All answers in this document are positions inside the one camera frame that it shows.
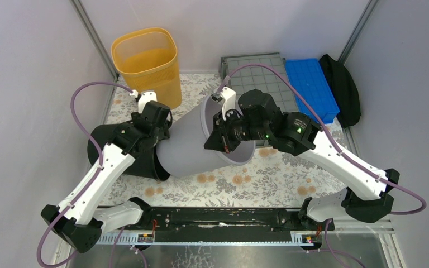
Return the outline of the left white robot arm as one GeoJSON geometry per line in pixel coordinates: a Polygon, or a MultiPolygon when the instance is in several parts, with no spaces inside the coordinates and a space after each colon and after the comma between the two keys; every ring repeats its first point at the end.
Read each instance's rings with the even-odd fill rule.
{"type": "Polygon", "coordinates": [[[100,201],[123,173],[165,181],[169,173],[162,167],[156,145],[169,138],[171,110],[149,101],[131,120],[101,125],[93,134],[98,156],[88,174],[58,205],[46,205],[41,212],[52,231],[76,252],[89,251],[101,235],[126,225],[145,229],[151,222],[148,204],[131,198],[115,207],[97,210],[100,201]]]}

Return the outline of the black plastic waste bin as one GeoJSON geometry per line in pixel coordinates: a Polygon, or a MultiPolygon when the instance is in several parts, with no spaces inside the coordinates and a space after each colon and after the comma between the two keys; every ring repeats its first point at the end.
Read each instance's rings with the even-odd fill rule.
{"type": "MultiPolygon", "coordinates": [[[[101,149],[112,140],[115,140],[116,145],[120,145],[122,149],[126,149],[129,141],[125,139],[125,136],[131,135],[134,130],[134,127],[126,122],[107,124],[97,126],[91,132],[91,136],[101,149]]],[[[151,178],[158,181],[166,181],[169,178],[170,174],[162,167],[154,147],[142,152],[133,147],[128,154],[133,156],[135,161],[123,172],[124,175],[151,178]]]]}

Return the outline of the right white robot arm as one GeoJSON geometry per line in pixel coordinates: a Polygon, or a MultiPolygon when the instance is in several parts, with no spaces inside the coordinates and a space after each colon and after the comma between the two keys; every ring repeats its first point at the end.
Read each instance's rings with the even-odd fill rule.
{"type": "Polygon", "coordinates": [[[347,156],[347,149],[330,140],[325,130],[301,112],[282,112],[270,94],[254,89],[236,98],[230,88],[213,93],[221,105],[213,115],[207,150],[230,154],[248,141],[266,141],[278,151],[306,159],[345,184],[322,198],[308,198],[298,215],[299,225],[312,230],[330,218],[350,216],[374,223],[392,211],[394,199],[387,181],[396,183],[399,172],[375,169],[362,159],[347,156]]]}

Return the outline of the grey plastic waste bin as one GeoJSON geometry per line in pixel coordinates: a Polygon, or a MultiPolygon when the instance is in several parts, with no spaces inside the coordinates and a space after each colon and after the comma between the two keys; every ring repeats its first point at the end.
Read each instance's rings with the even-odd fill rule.
{"type": "Polygon", "coordinates": [[[171,176],[181,178],[232,165],[242,166],[252,159],[255,141],[242,141],[229,154],[204,148],[213,128],[213,116],[221,111],[221,107],[210,96],[205,97],[173,123],[169,130],[170,139],[158,143],[157,157],[171,176]]]}

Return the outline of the large grey plastic crate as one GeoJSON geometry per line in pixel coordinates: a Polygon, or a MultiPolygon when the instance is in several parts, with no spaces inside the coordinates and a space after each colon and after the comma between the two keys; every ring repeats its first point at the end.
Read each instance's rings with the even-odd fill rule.
{"type": "MultiPolygon", "coordinates": [[[[286,79],[285,62],[286,59],[279,52],[223,56],[221,57],[220,74],[222,78],[225,78],[241,65],[262,63],[272,67],[286,79]]],[[[275,74],[263,67],[251,66],[241,69],[233,75],[227,86],[236,92],[237,98],[252,89],[258,89],[263,93],[270,94],[282,112],[299,111],[295,95],[289,87],[275,74]]]]}

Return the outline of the blue plastic divided crate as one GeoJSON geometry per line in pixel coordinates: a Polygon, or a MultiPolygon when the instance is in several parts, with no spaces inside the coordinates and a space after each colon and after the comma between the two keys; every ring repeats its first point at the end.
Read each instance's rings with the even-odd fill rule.
{"type": "Polygon", "coordinates": [[[290,84],[313,108],[324,124],[334,122],[339,108],[317,59],[287,60],[290,84]]]}

